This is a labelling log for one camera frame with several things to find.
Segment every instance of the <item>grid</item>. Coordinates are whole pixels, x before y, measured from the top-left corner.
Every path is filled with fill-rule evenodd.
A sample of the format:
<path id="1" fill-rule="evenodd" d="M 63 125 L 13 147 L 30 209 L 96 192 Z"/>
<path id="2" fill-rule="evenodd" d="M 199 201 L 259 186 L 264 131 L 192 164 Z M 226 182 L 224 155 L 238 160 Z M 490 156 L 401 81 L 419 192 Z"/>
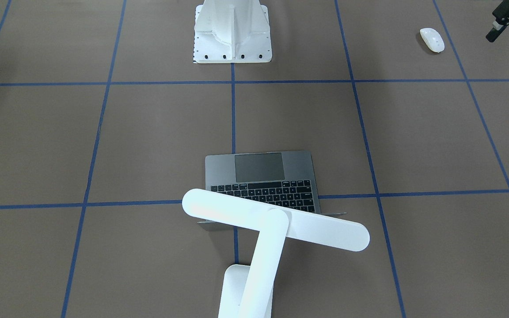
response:
<path id="1" fill-rule="evenodd" d="M 8 15 L 8 11 L 10 6 L 12 5 L 12 0 L 8 0 L 6 8 L 4 10 L 4 14 L 0 21 L 0 31 L 4 26 L 6 17 Z M 125 206 L 125 205 L 161 205 L 161 204 L 180 204 L 182 201 L 180 199 L 173 200 L 163 200 L 163 201 L 103 201 L 103 202 L 89 202 L 89 192 L 91 188 L 91 180 L 93 177 L 93 171 L 95 167 L 95 158 L 99 151 L 99 140 L 101 133 L 101 125 L 103 124 L 103 116 L 107 107 L 107 99 L 109 96 L 109 90 L 112 85 L 182 85 L 182 84 L 193 84 L 193 85 L 204 85 L 204 84 L 217 84 L 217 85 L 229 85 L 231 89 L 232 95 L 232 153 L 236 153 L 236 122 L 235 122 L 235 88 L 236 85 L 242 84 L 299 84 L 299 83 L 350 83 L 352 87 L 352 93 L 354 95 L 357 112 L 359 115 L 360 127 L 362 130 L 362 139 L 364 142 L 364 146 L 366 149 L 366 157 L 368 159 L 368 165 L 370 168 L 370 173 L 372 176 L 372 183 L 374 187 L 374 193 L 347 193 L 344 195 L 320 195 L 319 199 L 327 200 L 327 199 L 354 199 L 354 198 L 374 198 L 376 199 L 376 203 L 378 205 L 378 211 L 380 213 L 380 219 L 382 221 L 382 228 L 384 230 L 384 239 L 386 240 L 387 252 L 390 258 L 390 265 L 392 269 L 392 274 L 394 277 L 394 284 L 396 288 L 396 292 L 398 293 L 398 302 L 400 305 L 401 316 L 406 317 L 406 309 L 404 306 L 404 301 L 402 298 L 402 293 L 400 291 L 400 285 L 398 280 L 398 271 L 396 270 L 397 260 L 394 259 L 394 255 L 392 254 L 392 247 L 390 243 L 390 235 L 388 232 L 388 227 L 386 225 L 386 219 L 384 218 L 384 211 L 382 207 L 382 198 L 386 197 L 421 197 L 421 196 L 443 196 L 443 195 L 472 195 L 472 194 L 484 194 L 484 193 L 509 193 L 509 177 L 507 175 L 507 171 L 503 165 L 501 160 L 499 151 L 493 141 L 493 137 L 489 131 L 489 128 L 486 124 L 485 117 L 479 107 L 479 103 L 477 101 L 477 97 L 471 87 L 471 83 L 475 82 L 509 82 L 509 79 L 484 79 L 484 78 L 469 78 L 467 73 L 465 72 L 463 65 L 461 63 L 461 59 L 457 50 L 455 49 L 455 45 L 452 41 L 452 37 L 450 32 L 447 30 L 444 16 L 442 15 L 440 8 L 438 7 L 437 1 L 433 0 L 433 6 L 437 11 L 437 14 L 441 20 L 441 23 L 444 27 L 444 32 L 449 39 L 449 44 L 451 49 L 453 50 L 454 56 L 456 58 L 456 62 L 458 63 L 463 78 L 456 79 L 355 79 L 353 75 L 353 68 L 351 65 L 351 58 L 349 56 L 350 45 L 347 44 L 347 40 L 345 38 L 345 31 L 342 23 L 342 16 L 339 10 L 339 4 L 337 0 L 334 0 L 335 8 L 337 10 L 337 18 L 339 23 L 339 30 L 341 33 L 341 39 L 343 42 L 343 48 L 345 49 L 345 56 L 347 60 L 347 70 L 350 76 L 350 79 L 331 79 L 331 80 L 236 80 L 235 79 L 235 65 L 230 65 L 230 73 L 231 80 L 206 80 L 206 81 L 112 81 L 113 78 L 113 70 L 115 67 L 115 58 L 117 55 L 117 48 L 119 45 L 119 38 L 122 34 L 123 29 L 123 19 L 125 16 L 125 8 L 127 5 L 127 0 L 123 0 L 123 5 L 121 8 L 121 16 L 119 18 L 119 24 L 117 28 L 117 36 L 115 39 L 114 50 L 111 56 L 111 63 L 109 68 L 109 76 L 107 81 L 99 82 L 99 81 L 87 81 L 87 82 L 55 82 L 55 83 L 0 83 L 0 87 L 31 87 L 31 86 L 80 86 L 80 85 L 99 85 L 105 87 L 105 95 L 103 97 L 103 105 L 101 107 L 101 113 L 99 117 L 99 122 L 97 124 L 97 133 L 95 135 L 95 144 L 93 147 L 93 153 L 91 157 L 91 164 L 89 167 L 89 172 L 87 174 L 87 187 L 85 190 L 84 199 L 82 202 L 74 202 L 74 203 L 50 203 L 50 204 L 16 204 L 16 205 L 0 205 L 0 209 L 31 209 L 31 208 L 81 208 L 79 225 L 77 228 L 75 247 L 73 250 L 73 256 L 70 265 L 69 277 L 67 288 L 65 290 L 65 297 L 62 308 L 62 318 L 65 318 L 68 308 L 68 299 L 70 294 L 70 289 L 72 285 L 72 280 L 75 275 L 75 266 L 76 266 L 76 257 L 80 244 L 80 238 L 82 234 L 85 212 L 87 207 L 112 207 L 112 206 Z M 483 125 L 485 133 L 489 142 L 491 143 L 495 159 L 497 160 L 499 167 L 501 169 L 501 173 L 503 173 L 503 178 L 507 184 L 506 189 L 474 189 L 474 190 L 459 190 L 459 191 L 425 191 L 425 192 L 404 192 L 404 193 L 382 193 L 378 189 L 378 184 L 376 182 L 376 175 L 374 170 L 373 158 L 370 153 L 370 147 L 366 134 L 365 122 L 362 116 L 362 111 L 359 102 L 359 93 L 357 91 L 357 83 L 419 83 L 419 82 L 435 82 L 435 83 L 449 83 L 449 82 L 458 82 L 464 83 L 469 90 L 469 93 L 472 97 L 474 105 L 476 107 L 477 113 L 479 115 L 479 119 Z M 235 263 L 239 262 L 239 233 L 238 229 L 235 227 L 234 229 L 234 254 L 235 254 Z"/>

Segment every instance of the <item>white mouse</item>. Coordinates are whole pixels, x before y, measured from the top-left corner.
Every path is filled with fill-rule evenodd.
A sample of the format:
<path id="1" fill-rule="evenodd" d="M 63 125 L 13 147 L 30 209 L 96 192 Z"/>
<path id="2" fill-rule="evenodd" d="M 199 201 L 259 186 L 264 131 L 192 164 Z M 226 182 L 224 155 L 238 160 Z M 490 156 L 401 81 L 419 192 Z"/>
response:
<path id="1" fill-rule="evenodd" d="M 443 43 L 441 35 L 436 30 L 432 28 L 423 28 L 420 30 L 420 34 L 424 42 L 428 45 L 428 48 L 433 52 L 439 53 L 445 49 L 445 43 Z"/>

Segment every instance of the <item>black key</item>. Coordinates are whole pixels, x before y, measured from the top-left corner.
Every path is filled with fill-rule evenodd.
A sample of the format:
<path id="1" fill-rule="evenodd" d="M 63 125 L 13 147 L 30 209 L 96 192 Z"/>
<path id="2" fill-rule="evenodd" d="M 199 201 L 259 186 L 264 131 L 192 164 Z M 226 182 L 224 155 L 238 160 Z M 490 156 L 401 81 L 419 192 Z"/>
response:
<path id="1" fill-rule="evenodd" d="M 277 188 L 281 187 L 282 184 L 278 181 L 276 182 L 261 182 L 261 183 L 249 183 L 249 189 L 264 189 L 264 188 Z"/>
<path id="2" fill-rule="evenodd" d="M 311 193 L 311 187 L 297 187 L 297 193 Z"/>

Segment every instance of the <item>laptop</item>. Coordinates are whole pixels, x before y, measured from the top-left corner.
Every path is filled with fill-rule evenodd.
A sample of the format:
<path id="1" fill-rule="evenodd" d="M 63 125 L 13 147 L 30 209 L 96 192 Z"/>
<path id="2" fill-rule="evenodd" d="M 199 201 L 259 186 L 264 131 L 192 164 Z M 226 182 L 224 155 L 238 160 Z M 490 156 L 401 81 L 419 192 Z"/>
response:
<path id="1" fill-rule="evenodd" d="M 321 214 L 309 151 L 208 155 L 205 189 Z"/>

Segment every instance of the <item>space bar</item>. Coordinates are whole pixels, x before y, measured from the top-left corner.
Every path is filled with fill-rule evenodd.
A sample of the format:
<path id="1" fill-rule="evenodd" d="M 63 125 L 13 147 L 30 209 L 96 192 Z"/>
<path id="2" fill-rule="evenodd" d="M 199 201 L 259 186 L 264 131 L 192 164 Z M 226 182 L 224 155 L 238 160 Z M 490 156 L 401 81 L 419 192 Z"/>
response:
<path id="1" fill-rule="evenodd" d="M 261 183 L 249 183 L 248 189 L 267 189 L 267 188 L 281 188 L 281 182 L 261 182 Z"/>

